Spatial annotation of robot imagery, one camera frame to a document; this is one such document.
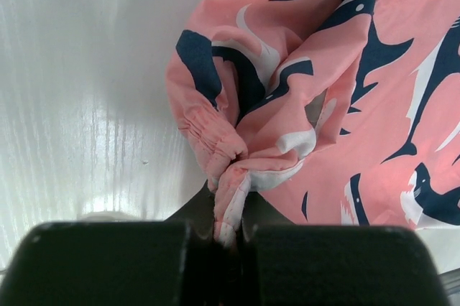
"gathered fabric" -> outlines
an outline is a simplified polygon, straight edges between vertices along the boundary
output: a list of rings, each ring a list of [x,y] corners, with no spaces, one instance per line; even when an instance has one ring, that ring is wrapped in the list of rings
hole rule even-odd
[[[167,68],[230,246],[297,224],[460,226],[460,0],[203,0]]]

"garment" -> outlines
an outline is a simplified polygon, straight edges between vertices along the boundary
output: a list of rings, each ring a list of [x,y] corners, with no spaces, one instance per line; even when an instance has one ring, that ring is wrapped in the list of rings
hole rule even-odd
[[[460,226],[459,0],[204,0],[167,92],[225,246],[249,191],[298,224]]]

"pink fabric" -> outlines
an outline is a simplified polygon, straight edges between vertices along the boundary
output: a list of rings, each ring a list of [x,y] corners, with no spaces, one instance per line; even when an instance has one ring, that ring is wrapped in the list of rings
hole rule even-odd
[[[460,224],[459,17],[459,0],[204,0],[167,92],[216,240],[249,191],[299,224]]]

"cloth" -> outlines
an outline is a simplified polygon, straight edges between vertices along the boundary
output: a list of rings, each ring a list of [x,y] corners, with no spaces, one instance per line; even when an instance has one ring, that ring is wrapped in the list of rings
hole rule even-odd
[[[215,239],[251,191],[298,224],[459,226],[459,45],[459,0],[203,0],[167,92]]]

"glossy white tabletop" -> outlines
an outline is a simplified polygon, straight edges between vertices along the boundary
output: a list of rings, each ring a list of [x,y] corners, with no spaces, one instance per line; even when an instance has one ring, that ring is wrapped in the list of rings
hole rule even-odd
[[[0,268],[38,223],[163,219],[200,189],[164,86],[198,2],[0,0]]]

